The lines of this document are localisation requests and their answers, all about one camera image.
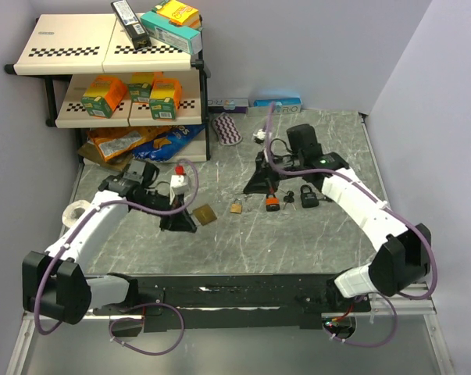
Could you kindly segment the orange green box middle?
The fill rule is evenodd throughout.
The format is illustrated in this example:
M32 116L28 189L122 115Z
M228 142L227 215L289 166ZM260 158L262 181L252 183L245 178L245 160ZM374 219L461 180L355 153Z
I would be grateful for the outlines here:
M148 103L154 82L163 76L163 72L132 73L127 84L133 103Z

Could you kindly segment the purple white toothpaste box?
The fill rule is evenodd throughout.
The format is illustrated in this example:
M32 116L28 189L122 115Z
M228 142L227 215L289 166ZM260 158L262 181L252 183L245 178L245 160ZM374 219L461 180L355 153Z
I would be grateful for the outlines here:
M208 109L212 114L222 113L243 113L245 114L249 107L247 98L209 98Z

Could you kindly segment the small brass padlock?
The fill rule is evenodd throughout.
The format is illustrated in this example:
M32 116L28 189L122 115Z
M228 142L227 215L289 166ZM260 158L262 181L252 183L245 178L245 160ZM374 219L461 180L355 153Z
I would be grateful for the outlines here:
M230 213L242 214L249 213L252 211L251 197L249 195L235 198L230 205Z

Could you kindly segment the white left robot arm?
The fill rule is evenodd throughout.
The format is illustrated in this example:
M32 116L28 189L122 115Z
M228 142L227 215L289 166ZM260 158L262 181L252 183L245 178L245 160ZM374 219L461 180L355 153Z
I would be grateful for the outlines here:
M43 316L57 324L79 323L91 309L113 305L120 313L134 312L140 302L136 278L122 273L86 277L84 265L100 249L125 216L135 209L158 216L162 230L194 232L187 208L197 197L198 171L189 177L177 162L169 194L150 187L159 168L144 160L132 161L123 172L106 177L93 200L68 231L43 252L30 252L22 262L23 307L33 313L37 331L53 332L41 325Z

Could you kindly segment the orange black padlock with keys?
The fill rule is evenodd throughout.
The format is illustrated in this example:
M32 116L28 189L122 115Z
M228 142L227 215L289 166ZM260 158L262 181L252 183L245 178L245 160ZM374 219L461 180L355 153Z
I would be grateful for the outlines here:
M293 191L287 191L286 195L283 197L282 200L279 200L279 198L275 194L266 194L267 212L276 212L281 209L286 209L288 205L295 209Z

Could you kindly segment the orange green box right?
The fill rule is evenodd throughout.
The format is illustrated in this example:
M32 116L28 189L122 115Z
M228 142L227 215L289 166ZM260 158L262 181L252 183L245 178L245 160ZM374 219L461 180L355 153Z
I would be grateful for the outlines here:
M149 108L154 120L175 120L180 106L182 86L177 79L157 79L149 97Z

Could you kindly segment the orange green box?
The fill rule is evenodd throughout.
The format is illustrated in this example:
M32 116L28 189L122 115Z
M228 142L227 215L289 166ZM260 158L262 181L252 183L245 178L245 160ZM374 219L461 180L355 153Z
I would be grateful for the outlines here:
M89 116L111 118L127 93L127 85L118 77L97 76L80 102Z
M175 120L180 106L182 86L177 79L157 79L149 97L149 108L154 120Z
M154 82L163 76L163 72L132 73L127 84L133 103L148 103Z

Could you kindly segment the large brass padlock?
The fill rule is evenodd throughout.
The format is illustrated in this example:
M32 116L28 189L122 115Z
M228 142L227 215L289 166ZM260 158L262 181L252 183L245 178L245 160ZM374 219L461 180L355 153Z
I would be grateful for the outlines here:
M192 211L192 214L202 226L206 226L217 220L217 216L209 204L199 206Z

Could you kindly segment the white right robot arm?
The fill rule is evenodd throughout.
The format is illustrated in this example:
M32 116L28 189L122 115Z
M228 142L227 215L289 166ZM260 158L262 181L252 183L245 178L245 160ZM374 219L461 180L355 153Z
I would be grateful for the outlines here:
M376 254L367 264L344 270L328 282L326 302L344 311L354 298L370 293L401 295L406 287L434 274L430 232L395 214L375 196L336 152L325 153L314 128L307 124L287 130L287 152L275 155L269 127L258 130L253 139L263 146L255 158L255 172L244 188L246 195L277 192L279 183L301 177L325 198L336 203L369 239Z

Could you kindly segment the black long box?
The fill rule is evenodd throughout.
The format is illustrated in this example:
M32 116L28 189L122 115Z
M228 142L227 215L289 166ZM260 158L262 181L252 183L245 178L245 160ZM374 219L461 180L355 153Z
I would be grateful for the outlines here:
M137 14L130 7L128 1L111 2L111 8L135 50L152 46L148 32L137 17Z

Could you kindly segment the teal white box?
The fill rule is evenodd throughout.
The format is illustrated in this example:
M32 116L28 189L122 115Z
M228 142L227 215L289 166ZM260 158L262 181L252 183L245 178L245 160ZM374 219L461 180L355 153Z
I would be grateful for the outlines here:
M202 50L200 31L186 26L175 26L169 19L149 11L140 16L140 21L150 36L162 43L196 55Z

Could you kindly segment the blue snack bag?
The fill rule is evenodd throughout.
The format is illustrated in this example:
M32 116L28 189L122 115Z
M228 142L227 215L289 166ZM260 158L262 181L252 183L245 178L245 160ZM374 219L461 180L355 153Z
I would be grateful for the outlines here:
M174 126L152 141L137 146L131 152L136 159L165 162L186 147L205 129L204 125Z

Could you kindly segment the white tape roll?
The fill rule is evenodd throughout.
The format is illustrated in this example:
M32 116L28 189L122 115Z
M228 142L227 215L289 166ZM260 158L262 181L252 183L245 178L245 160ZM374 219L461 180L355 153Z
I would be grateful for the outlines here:
M86 200L77 200L70 203L62 213L63 225L71 228L90 206L91 203Z

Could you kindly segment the orange green box left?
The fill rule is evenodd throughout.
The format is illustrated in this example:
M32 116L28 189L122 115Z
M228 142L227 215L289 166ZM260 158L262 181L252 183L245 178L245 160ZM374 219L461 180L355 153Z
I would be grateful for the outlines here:
M127 85L118 77L97 76L80 102L89 116L111 118L127 93Z

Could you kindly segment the orange snack bag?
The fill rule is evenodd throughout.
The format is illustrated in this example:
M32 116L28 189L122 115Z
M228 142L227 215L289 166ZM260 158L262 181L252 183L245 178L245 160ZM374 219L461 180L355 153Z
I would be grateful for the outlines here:
M87 135L105 162L139 145L152 141L171 126L161 127L109 127L89 130Z

